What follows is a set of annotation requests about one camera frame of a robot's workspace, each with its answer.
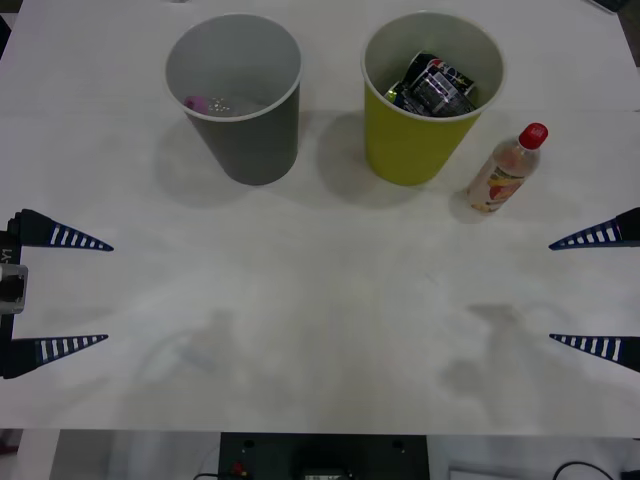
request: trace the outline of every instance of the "yellow cup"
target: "yellow cup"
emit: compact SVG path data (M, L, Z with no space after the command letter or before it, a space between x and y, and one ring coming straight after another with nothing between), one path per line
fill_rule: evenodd
M426 50L476 83L477 110L451 118L422 117L384 98ZM376 31L362 53L367 161L382 178L418 185L433 178L504 85L505 61L495 40L455 15L416 12Z

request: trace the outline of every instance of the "white table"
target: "white table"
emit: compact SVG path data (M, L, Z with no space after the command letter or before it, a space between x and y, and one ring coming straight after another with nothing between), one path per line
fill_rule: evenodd
M503 45L508 83L402 188L363 161L359 52L443 5ZM162 87L180 33L228 11L305 56L299 158L262 188ZM33 208L116 250L25 250L15 336L110 338L0 382L0 425L637 435L638 374L547 334L640 335L638 252L547 245L640 205L638 108L617 19L581 0L27 0L0 63L0 219ZM454 192L530 121L539 171L478 221Z

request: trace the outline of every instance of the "cable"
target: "cable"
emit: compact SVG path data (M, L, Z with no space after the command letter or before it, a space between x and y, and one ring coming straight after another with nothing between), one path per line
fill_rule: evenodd
M565 468L570 467L571 465L584 465L585 467L591 467L591 468L593 468L595 470L598 470L601 474L603 474L609 480L613 480L613 477L611 475L609 475L607 472L605 472L604 470L602 470L600 467L596 467L595 465L593 465L591 463L580 462L580 461L567 462L567 463L563 463L562 465L560 465L558 467L558 469L556 470L556 472L553 474L553 480L558 480L558 475L560 475L560 472L562 472Z

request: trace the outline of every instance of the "plastic bottle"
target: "plastic bottle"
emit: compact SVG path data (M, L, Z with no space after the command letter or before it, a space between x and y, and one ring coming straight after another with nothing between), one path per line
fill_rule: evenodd
M469 203L481 212L495 212L524 183L540 162L540 145L549 134L532 123L517 138L500 143L467 188Z

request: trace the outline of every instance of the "bottle label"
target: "bottle label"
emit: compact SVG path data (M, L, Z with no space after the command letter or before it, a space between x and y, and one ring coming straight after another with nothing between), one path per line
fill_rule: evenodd
M474 202L471 206L483 212L495 212L520 188L524 180L525 177L509 175L500 167L495 167L487 178L486 184L482 187L483 190L486 189L486 192L482 194L484 202Z

